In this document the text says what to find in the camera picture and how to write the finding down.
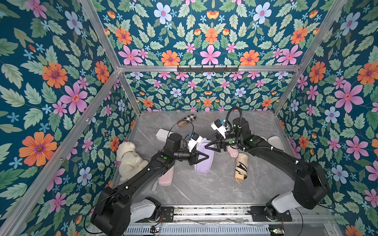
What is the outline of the pink umbrella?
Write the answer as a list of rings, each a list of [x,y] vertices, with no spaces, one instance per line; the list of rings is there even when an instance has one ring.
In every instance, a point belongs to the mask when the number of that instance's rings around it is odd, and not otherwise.
[[[239,151],[238,151],[238,149],[235,149],[235,148],[232,147],[232,146],[228,146],[228,147],[226,148],[226,150],[227,150],[228,154],[230,155],[230,157],[232,157],[232,158],[237,158],[237,157],[239,156]]]

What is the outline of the grey case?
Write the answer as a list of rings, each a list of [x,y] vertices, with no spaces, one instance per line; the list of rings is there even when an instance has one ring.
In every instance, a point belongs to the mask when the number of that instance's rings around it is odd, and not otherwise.
[[[201,143],[197,144],[197,146],[196,146],[197,151],[200,151],[200,152],[209,156],[209,158],[207,158],[206,160],[204,160],[204,161],[202,161],[198,164],[195,164],[195,171],[198,174],[206,174],[206,173],[210,172],[212,162],[213,162],[213,158],[214,158],[214,151],[205,148],[205,146],[209,143],[211,143],[211,141],[205,140],[205,141],[202,141]]]

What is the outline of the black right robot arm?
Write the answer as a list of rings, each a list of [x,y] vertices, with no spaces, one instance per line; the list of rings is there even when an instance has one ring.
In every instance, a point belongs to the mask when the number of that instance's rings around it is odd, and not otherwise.
[[[294,181],[293,190],[272,198],[266,204],[266,211],[284,213],[303,207],[314,209],[330,192],[322,166],[313,161],[293,157],[276,148],[263,137],[252,134],[249,123],[244,118],[236,118],[231,127],[226,122],[215,120],[211,128],[216,131],[216,139],[206,147],[216,152],[227,150],[228,146],[239,148],[252,156],[261,158],[283,171]]]

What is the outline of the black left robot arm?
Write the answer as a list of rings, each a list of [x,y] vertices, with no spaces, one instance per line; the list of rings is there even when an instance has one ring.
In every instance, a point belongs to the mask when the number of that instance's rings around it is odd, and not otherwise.
[[[181,142],[180,134],[169,135],[163,149],[153,155],[147,166],[134,177],[115,188],[104,189],[93,207],[90,222],[107,236],[121,236],[130,224],[140,220],[160,221],[159,201],[147,197],[135,203],[135,197],[168,172],[176,161],[187,160],[190,165],[196,165],[209,158],[195,148],[182,148]]]

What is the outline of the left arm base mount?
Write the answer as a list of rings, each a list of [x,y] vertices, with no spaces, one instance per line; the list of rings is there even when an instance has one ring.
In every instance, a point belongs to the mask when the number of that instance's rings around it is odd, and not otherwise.
[[[173,222],[174,210],[173,206],[164,207],[158,200],[147,197],[131,205],[130,224]]]

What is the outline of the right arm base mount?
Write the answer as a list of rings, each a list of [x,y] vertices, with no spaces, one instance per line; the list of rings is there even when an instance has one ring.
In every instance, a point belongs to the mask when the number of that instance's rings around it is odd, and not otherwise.
[[[290,214],[291,209],[300,207],[300,203],[292,192],[277,195],[268,201],[265,206],[251,206],[248,213],[255,222],[278,221]]]

